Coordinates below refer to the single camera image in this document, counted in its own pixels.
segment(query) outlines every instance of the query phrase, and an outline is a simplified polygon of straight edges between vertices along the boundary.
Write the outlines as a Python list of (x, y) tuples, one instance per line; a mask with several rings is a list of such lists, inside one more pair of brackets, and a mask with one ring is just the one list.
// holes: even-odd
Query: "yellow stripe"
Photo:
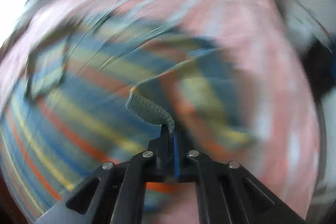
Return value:
[[(91, 55), (92, 51), (77, 47), (70, 58), (75, 58), (92, 68), (99, 69), (112, 56), (101, 52), (98, 52), (94, 56)], [(156, 76), (152, 71), (137, 64), (127, 62), (123, 58), (113, 60), (105, 65), (101, 71), (107, 75), (119, 75), (123, 79), (129, 79), (136, 83)]]
[(201, 49), (200, 45), (197, 42), (184, 34), (171, 34), (164, 33), (158, 37), (160, 39), (160, 43), (163, 45), (168, 44), (171, 47), (176, 47), (179, 50), (184, 52)]
[(217, 137), (224, 137), (233, 143), (248, 143), (251, 137), (232, 131), (227, 125), (226, 113), (211, 84), (199, 71), (196, 61), (190, 60), (178, 65), (176, 70), (186, 98), (206, 120)]
[(49, 170), (50, 173), (68, 190), (72, 191), (75, 185), (69, 182), (64, 175), (56, 168), (55, 165), (52, 164), (52, 161), (41, 151), (39, 145), (35, 142), (34, 137), (31, 135), (29, 129), (26, 127), (22, 117), (20, 115), (20, 111), (18, 108), (16, 98), (12, 97), (12, 106), (14, 110), (14, 114), (19, 121), (19, 125), (24, 133), (29, 145), (34, 150), (35, 154), (39, 158), (39, 160), (45, 165), (45, 167)]
[(95, 132), (106, 139), (112, 140), (116, 145), (124, 150), (129, 151), (132, 154), (137, 154), (144, 150), (144, 147), (141, 145), (123, 137), (118, 132), (111, 129), (110, 126), (105, 125), (78, 107), (76, 104), (72, 103), (71, 99), (62, 94), (59, 90), (52, 90), (49, 93), (48, 99), (50, 99), (55, 105), (62, 105), (62, 112), (64, 112), (64, 115), (84, 125), (90, 131)]
[[(88, 25), (82, 23), (78, 26), (76, 31), (86, 32), (93, 25)], [(153, 30), (153, 27), (144, 26), (144, 25), (136, 25), (129, 23), (125, 23), (122, 21), (109, 21), (103, 23), (103, 25), (98, 28), (92, 35), (97, 39), (101, 40), (103, 37), (108, 37), (113, 42), (113, 36), (116, 37), (116, 41), (122, 42), (127, 41), (133, 37), (139, 37), (140, 35), (144, 35)]]
[(15, 165), (13, 163), (13, 160), (11, 158), (11, 154), (9, 153), (9, 150), (8, 150), (8, 147), (7, 147), (7, 144), (6, 144), (6, 141), (4, 140), (4, 136), (2, 137), (2, 141), (3, 141), (3, 144), (4, 144), (4, 148), (6, 150), (6, 154), (7, 154), (7, 158), (8, 158), (8, 161), (14, 171), (14, 174), (17, 178), (17, 180), (19, 181), (21, 187), (23, 188), (23, 190), (25, 191), (26, 193), (26, 196), (29, 197), (29, 199), (31, 200), (31, 202), (33, 203), (33, 205), (35, 206), (35, 208), (37, 209), (37, 211), (41, 214), (44, 213), (44, 211), (41, 209), (41, 207), (37, 204), (37, 202), (34, 200), (34, 198), (32, 197), (31, 193), (29, 192), (29, 190), (27, 189), (27, 187), (25, 186), (24, 182), (21, 180), (21, 176), (19, 175), (19, 173), (17, 172), (16, 168), (15, 168)]

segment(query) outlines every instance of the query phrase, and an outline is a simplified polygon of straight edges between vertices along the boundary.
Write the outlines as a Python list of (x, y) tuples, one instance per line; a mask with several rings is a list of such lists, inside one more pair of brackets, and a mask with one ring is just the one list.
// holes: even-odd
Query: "pink fabric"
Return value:
[(57, 0), (36, 14), (2, 61), (1, 110), (29, 51), (44, 35), (72, 16), (106, 9), (131, 18), (176, 22), (191, 35), (227, 48), (245, 75), (242, 106), (258, 139), (232, 159), (304, 218), (317, 175), (318, 123), (308, 82), (273, 0)]

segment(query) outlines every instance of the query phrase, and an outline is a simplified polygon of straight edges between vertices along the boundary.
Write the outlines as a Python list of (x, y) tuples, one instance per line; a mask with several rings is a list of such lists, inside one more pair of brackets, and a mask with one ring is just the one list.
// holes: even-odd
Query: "black object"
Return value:
[(320, 102), (322, 97), (335, 86), (335, 79), (331, 72), (333, 54), (329, 48), (316, 39), (301, 61), (314, 100)]
[(195, 150), (180, 131), (161, 127), (148, 150), (106, 162), (36, 224), (139, 224), (146, 182), (195, 182), (201, 224), (305, 223), (239, 163), (221, 164)]

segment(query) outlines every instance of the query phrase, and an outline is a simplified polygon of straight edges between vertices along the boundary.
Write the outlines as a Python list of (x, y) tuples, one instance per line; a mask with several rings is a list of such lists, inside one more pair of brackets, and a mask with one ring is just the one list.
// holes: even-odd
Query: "screw head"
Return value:
[(103, 168), (105, 170), (111, 169), (113, 167), (113, 162), (107, 161), (105, 163), (103, 163)]
[(145, 158), (150, 158), (154, 155), (154, 153), (152, 151), (145, 151), (144, 153), (142, 153), (142, 155), (145, 157)]
[(240, 166), (240, 164), (237, 161), (232, 160), (232, 161), (229, 162), (229, 167), (232, 168), (232, 169), (237, 169), (237, 168), (239, 168), (239, 166)]
[(197, 150), (190, 150), (188, 153), (188, 155), (193, 158), (198, 157), (199, 154), (200, 153)]

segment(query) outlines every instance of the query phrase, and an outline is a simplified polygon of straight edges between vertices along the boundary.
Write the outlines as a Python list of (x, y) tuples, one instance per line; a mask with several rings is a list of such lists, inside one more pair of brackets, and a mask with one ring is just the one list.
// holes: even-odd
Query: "blue striped fabric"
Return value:
[[(27, 98), (23, 75), (1, 117), (3, 175), (31, 221), (104, 161), (129, 160), (159, 136), (160, 125), (139, 118), (142, 105), (138, 115), (127, 109), (130, 91), (202, 142), (190, 126), (199, 125), (209, 140), (205, 149), (219, 143), (235, 150), (252, 140), (240, 120), (234, 70), (221, 49), (165, 24), (104, 16), (71, 26), (70, 34), (34, 52), (30, 92), (43, 79), (45, 86), (37, 98)], [(55, 84), (48, 86), (50, 80)], [(157, 208), (175, 189), (148, 184), (145, 208)]]

